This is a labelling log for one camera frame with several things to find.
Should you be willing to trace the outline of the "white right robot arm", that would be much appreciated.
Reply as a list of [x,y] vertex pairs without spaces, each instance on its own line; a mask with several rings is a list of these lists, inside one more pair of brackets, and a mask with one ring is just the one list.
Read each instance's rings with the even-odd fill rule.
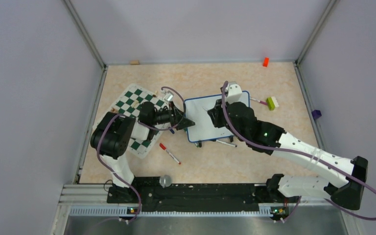
[[242,102],[226,103],[223,108],[219,99],[207,113],[214,127],[226,127],[252,150],[284,158],[318,174],[317,177],[273,175],[267,181],[267,194],[272,201],[311,196],[328,199],[352,211],[360,209],[367,159],[343,158],[311,146],[275,124],[258,120],[254,110]]

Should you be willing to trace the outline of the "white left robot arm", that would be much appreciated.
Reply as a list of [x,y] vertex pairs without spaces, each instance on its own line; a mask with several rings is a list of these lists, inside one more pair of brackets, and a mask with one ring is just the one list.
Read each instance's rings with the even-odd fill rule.
[[156,126],[170,124],[172,129],[183,130],[195,125],[185,117],[186,105],[179,110],[171,101],[157,109],[154,103],[147,101],[140,105],[138,117],[127,117],[124,114],[107,112],[94,130],[90,145],[96,150],[96,156],[113,175],[112,181],[119,197],[125,202],[132,202],[137,197],[137,189],[132,186],[134,174],[131,172],[125,153],[130,140],[152,141],[160,131]]

